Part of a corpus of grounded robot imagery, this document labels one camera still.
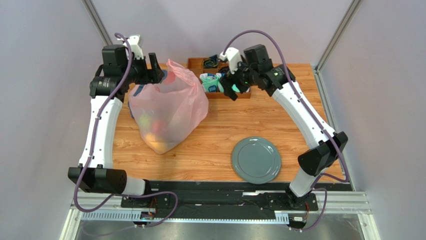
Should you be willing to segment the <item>pink translucent plastic bag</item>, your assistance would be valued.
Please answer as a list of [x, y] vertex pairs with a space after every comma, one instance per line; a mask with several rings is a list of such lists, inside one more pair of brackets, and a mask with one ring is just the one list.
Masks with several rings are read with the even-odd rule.
[[[129, 93], [128, 101], [136, 123], [142, 113], [152, 113], [155, 121], [162, 120], [167, 124], [167, 131], [161, 135], [169, 136], [174, 148], [206, 118], [209, 100], [198, 77], [191, 70], [171, 59], [166, 66], [167, 77], [163, 82], [145, 84], [139, 95], [129, 96]], [[138, 128], [147, 144], [145, 136], [152, 132]]]

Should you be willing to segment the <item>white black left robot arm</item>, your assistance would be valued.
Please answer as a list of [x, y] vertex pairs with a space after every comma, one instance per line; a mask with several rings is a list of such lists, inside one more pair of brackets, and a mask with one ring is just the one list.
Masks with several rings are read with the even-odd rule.
[[68, 178], [86, 193], [134, 195], [146, 192], [147, 181], [113, 167], [113, 142], [119, 113], [130, 84], [160, 83], [164, 72], [155, 53], [149, 53], [151, 68], [137, 43], [104, 46], [103, 64], [89, 85], [91, 115], [84, 151], [77, 167], [68, 169]]

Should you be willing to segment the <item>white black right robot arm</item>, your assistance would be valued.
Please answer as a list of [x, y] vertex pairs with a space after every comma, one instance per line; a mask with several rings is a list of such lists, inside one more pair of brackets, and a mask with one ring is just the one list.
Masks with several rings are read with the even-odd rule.
[[304, 197], [319, 176], [340, 157], [348, 136], [343, 131], [336, 132], [323, 120], [288, 67], [273, 65], [264, 45], [249, 47], [243, 55], [238, 49], [229, 47], [218, 58], [229, 67], [220, 79], [225, 96], [235, 101], [238, 95], [233, 86], [240, 93], [257, 86], [283, 107], [302, 133], [308, 150], [298, 157], [299, 170], [289, 185], [289, 192], [295, 198]]

